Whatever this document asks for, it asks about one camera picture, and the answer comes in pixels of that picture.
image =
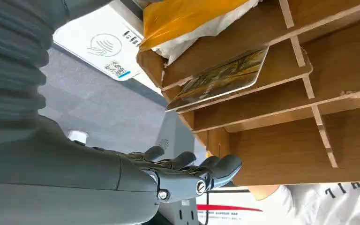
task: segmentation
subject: robotic hand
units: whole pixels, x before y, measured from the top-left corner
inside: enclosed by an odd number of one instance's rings
[[[145,153],[130,153],[127,157],[157,182],[157,196],[160,202],[171,203],[202,195],[203,193],[227,184],[242,166],[241,160],[233,155],[222,159],[212,156],[199,166],[189,166],[196,157],[192,152],[183,152],[176,158],[154,160],[163,155],[159,146]]]

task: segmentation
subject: gray robot arm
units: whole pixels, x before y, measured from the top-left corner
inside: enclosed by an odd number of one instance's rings
[[[0,0],[0,225],[138,224],[160,202],[198,196],[240,168],[228,158],[168,169],[72,142],[38,115],[46,80],[38,68],[48,63],[52,34],[108,2]]]

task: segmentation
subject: wooden compartment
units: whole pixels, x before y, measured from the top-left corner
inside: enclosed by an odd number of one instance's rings
[[[262,45],[257,83],[179,108],[185,125],[212,154],[243,160],[237,185],[360,181],[360,1],[265,0],[168,68],[153,52],[138,62],[170,101]]]
[[[162,90],[228,63],[245,51],[274,45],[360,11],[360,1],[289,1],[295,26],[287,29],[277,0],[261,2],[216,37],[200,38],[165,69]]]
[[[324,116],[339,168],[332,168],[314,119],[229,135],[244,166],[237,185],[360,181],[360,109]]]
[[[283,41],[270,47],[262,71],[256,84],[252,87],[239,90],[218,98],[207,100],[199,104],[183,107],[177,110],[178,113],[185,113],[192,110],[207,107],[209,105],[224,102],[233,98],[244,96],[253,92],[262,91],[286,82],[297,79],[307,78],[313,71],[311,63],[308,61],[304,67],[299,67],[296,63],[293,48],[290,40]]]
[[[286,113],[350,98],[360,92],[360,24],[304,47],[314,66],[309,78],[315,98],[308,99],[301,80],[287,82],[195,110],[193,131]]]

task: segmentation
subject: screw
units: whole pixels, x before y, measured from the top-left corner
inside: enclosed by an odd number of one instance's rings
[[[166,190],[160,190],[159,192],[158,192],[158,198],[159,199],[166,199],[167,198],[167,196],[168,196],[168,192],[166,191]]]
[[[205,181],[203,180],[199,180],[197,183],[196,183],[196,194],[197,195],[202,195],[205,190],[206,190],[206,184],[205,184]]]

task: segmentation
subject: gray carpet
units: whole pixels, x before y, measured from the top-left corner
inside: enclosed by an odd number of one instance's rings
[[[56,120],[67,134],[89,134],[88,146],[121,152],[145,151],[157,139],[165,115],[164,99],[135,80],[117,82],[61,49],[49,50],[41,68],[46,97],[40,114]]]

